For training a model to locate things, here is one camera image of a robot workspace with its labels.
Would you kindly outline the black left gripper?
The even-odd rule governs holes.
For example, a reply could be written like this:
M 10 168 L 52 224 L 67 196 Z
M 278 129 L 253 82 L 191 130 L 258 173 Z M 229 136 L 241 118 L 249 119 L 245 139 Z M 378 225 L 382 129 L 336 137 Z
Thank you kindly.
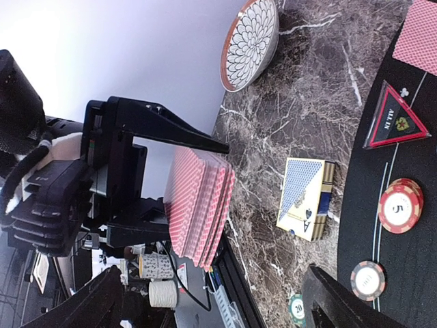
M 107 223 L 107 245 L 120 248 L 169 241 L 163 198 L 139 196 L 137 181 L 145 168 L 145 148 L 133 146 L 134 135 L 116 127 L 112 98 L 93 102 L 90 114 L 93 123 L 102 124 L 88 128 L 87 154 L 75 161 L 54 160 L 38 170 L 28 180 L 31 195 L 7 212 L 14 182 L 44 153 L 46 144 L 14 168 L 1 190 L 1 228 L 46 256 L 66 257 L 93 206 L 96 179 L 92 176 L 98 168 L 107 167 L 107 193 L 97 216 L 100 223 Z

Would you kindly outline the red 5 chips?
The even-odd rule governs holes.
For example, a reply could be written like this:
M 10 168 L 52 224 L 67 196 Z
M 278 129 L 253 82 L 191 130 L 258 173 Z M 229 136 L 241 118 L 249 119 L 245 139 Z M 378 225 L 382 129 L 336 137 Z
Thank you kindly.
M 419 222 L 423 205 L 424 195 L 420 186 L 412 179 L 399 178 L 382 194 L 378 218 L 387 231 L 403 234 Z

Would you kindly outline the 100 chips mat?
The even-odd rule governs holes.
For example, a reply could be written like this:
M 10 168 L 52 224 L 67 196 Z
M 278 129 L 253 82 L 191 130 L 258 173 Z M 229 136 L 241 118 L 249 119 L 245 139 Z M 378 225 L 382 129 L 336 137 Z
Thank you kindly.
M 386 287 L 383 268 L 372 261 L 358 263 L 350 276 L 352 292 L 363 301 L 375 301 Z

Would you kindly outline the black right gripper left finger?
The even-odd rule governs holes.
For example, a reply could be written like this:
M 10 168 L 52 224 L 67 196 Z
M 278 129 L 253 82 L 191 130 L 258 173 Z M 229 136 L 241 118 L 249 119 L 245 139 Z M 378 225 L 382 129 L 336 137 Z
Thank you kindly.
M 26 323 L 25 327 L 120 327 L 124 287 L 112 266 L 86 283 L 68 300 Z

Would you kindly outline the dealt card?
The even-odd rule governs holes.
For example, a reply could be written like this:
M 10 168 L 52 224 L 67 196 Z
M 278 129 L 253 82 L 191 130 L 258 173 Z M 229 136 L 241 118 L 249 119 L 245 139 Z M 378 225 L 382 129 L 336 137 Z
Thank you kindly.
M 435 1 L 413 1 L 392 57 L 436 76 Z

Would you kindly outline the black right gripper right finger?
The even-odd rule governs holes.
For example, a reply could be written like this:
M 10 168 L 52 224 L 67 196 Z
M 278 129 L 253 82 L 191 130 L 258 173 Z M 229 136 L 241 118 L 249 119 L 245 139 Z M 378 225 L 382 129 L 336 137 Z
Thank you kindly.
M 307 327 L 389 328 L 397 321 L 364 304 L 347 288 L 315 264 L 308 266 L 302 282 Z

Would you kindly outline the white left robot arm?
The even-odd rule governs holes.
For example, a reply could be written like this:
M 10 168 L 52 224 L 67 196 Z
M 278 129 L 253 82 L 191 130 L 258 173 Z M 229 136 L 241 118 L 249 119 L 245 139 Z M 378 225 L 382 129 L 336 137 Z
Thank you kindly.
M 78 123 L 45 115 L 12 54 L 1 52 L 1 229 L 15 247 L 70 254 L 81 230 L 107 227 L 107 247 L 167 241 L 163 200 L 142 198 L 147 148 L 136 137 L 226 154 L 166 107 L 112 96 Z

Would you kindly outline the green chip stack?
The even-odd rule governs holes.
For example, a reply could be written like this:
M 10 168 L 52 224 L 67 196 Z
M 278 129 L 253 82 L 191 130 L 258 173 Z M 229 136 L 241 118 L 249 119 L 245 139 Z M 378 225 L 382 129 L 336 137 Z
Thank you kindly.
M 293 323 L 296 325 L 304 325 L 305 311 L 301 294 L 294 294 L 291 296 L 288 309 Z

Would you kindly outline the red back card deck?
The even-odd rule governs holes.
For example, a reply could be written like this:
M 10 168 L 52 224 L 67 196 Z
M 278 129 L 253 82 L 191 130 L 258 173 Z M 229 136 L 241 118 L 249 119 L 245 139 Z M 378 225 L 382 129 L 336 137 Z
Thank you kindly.
M 178 147 L 164 195 L 174 252 L 208 270 L 217 251 L 234 189 L 230 163 L 212 152 Z

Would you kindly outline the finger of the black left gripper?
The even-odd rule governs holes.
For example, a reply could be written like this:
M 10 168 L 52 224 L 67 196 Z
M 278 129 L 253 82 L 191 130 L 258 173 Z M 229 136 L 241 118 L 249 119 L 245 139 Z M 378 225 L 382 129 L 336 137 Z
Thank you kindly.
M 116 127 L 135 137 L 227 154 L 229 146 L 213 139 L 165 106 L 142 100 L 112 97 L 116 110 Z

